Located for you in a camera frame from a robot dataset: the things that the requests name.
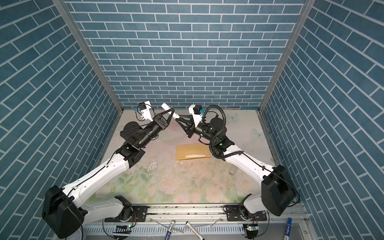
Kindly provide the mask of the blue marker pen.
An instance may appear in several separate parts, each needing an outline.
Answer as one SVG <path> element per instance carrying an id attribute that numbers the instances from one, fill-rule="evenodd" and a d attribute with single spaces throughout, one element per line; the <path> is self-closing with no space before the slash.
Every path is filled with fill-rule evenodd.
<path id="1" fill-rule="evenodd" d="M 174 226 L 175 226 L 175 221 L 171 221 L 171 223 L 170 223 L 170 225 L 168 227 L 168 230 L 166 232 L 164 240 L 169 240 L 170 239 Z"/>

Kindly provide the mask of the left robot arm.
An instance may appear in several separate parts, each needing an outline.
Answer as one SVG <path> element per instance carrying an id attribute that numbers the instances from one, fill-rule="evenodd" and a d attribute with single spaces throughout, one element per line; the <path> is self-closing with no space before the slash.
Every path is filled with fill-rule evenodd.
<path id="1" fill-rule="evenodd" d="M 54 185 L 46 191 L 42 218 L 58 238 L 68 238 L 82 225 L 99 219 L 129 219 L 131 203 L 122 196 L 90 209 L 84 204 L 111 179 L 139 162 L 145 154 L 144 148 L 169 126 L 174 113 L 173 108 L 165 110 L 143 126 L 138 122 L 129 122 L 120 132 L 124 144 L 115 150 L 109 160 L 62 188 Z"/>

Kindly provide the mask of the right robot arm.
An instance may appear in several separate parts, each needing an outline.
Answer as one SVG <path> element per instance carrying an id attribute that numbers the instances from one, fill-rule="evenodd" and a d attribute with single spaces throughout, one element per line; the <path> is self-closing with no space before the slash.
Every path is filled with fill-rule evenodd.
<path id="1" fill-rule="evenodd" d="M 251 157 L 241 150 L 227 136 L 226 121 L 214 117 L 207 124 L 197 115 L 176 115 L 176 122 L 183 128 L 188 137 L 196 134 L 209 140 L 211 154 L 242 170 L 261 186 L 258 195 L 248 194 L 240 203 L 239 210 L 246 220 L 257 212 L 269 211 L 281 216 L 296 197 L 296 192 L 287 169 L 272 166 Z"/>

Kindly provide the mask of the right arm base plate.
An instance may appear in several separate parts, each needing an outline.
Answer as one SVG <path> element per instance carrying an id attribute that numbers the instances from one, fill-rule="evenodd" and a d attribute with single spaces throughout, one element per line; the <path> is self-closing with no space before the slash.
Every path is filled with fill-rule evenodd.
<path id="1" fill-rule="evenodd" d="M 223 211 L 227 216 L 227 221 L 229 222 L 239 222 L 239 221 L 267 221 L 267 215 L 265 211 L 256 212 L 250 214 L 244 207 L 239 205 L 224 205 Z"/>

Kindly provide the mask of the aluminium rail frame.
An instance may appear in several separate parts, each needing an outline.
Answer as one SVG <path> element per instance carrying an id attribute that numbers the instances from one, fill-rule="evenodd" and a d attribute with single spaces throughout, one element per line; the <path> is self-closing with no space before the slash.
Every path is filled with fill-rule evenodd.
<path id="1" fill-rule="evenodd" d="M 204 237 L 225 239 L 282 240 L 288 218 L 292 218 L 291 240 L 316 240 L 314 227 L 304 207 L 298 204 L 286 209 L 281 216 L 265 211 L 267 221 L 229 222 L 223 211 L 225 204 L 148 205 L 145 222 L 106 223 L 104 219 L 82 225 L 73 235 L 63 240 L 86 240 L 102 236 L 108 240 L 164 239 L 171 221 L 175 221 L 171 239 L 199 238 L 186 222 Z"/>

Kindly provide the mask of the blue marker right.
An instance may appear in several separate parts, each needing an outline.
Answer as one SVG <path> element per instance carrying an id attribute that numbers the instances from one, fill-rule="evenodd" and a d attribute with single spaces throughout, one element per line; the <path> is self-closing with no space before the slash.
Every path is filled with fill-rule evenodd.
<path id="1" fill-rule="evenodd" d="M 291 229 L 292 229 L 292 218 L 288 218 L 285 233 L 284 233 L 284 240 L 290 239 Z"/>

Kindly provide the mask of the yellow envelope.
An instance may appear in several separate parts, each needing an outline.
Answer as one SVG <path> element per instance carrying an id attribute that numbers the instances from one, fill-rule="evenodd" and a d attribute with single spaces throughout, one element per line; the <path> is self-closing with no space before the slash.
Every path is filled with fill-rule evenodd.
<path id="1" fill-rule="evenodd" d="M 208 145 L 192 144 L 192 145 L 178 145 L 176 147 L 176 160 L 193 160 L 210 158 L 211 153 Z"/>

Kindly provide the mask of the black white marker pen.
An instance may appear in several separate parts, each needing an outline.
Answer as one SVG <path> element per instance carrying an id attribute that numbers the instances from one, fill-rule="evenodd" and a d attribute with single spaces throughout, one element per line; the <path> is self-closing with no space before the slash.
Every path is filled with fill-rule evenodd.
<path id="1" fill-rule="evenodd" d="M 199 238 L 199 240 L 205 240 L 204 237 L 192 226 L 190 222 L 186 222 L 186 225 Z"/>

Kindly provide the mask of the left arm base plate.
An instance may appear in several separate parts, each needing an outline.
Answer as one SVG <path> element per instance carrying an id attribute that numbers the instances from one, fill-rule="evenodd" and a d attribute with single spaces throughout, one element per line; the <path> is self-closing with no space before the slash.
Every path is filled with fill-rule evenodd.
<path id="1" fill-rule="evenodd" d="M 132 223 L 137 223 L 137 222 L 145 222 L 146 217 L 147 217 L 147 212 L 148 212 L 148 206 L 135 206 L 133 205 L 131 207 L 131 212 L 128 215 L 127 220 L 121 220 L 120 217 L 123 216 L 123 214 L 120 214 L 119 216 L 115 218 L 106 218 L 104 221 L 106 223 L 125 223 L 125 222 L 132 222 Z"/>

